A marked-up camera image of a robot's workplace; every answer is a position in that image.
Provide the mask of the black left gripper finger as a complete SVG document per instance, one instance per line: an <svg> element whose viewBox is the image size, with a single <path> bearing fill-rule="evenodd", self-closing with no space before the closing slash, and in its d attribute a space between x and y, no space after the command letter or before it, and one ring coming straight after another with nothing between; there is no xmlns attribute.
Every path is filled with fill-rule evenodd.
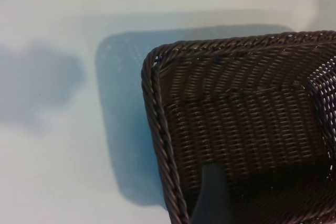
<svg viewBox="0 0 336 224"><path fill-rule="evenodd" d="M231 223L227 179L224 170L216 164L202 168L201 189L191 223Z"/></svg>

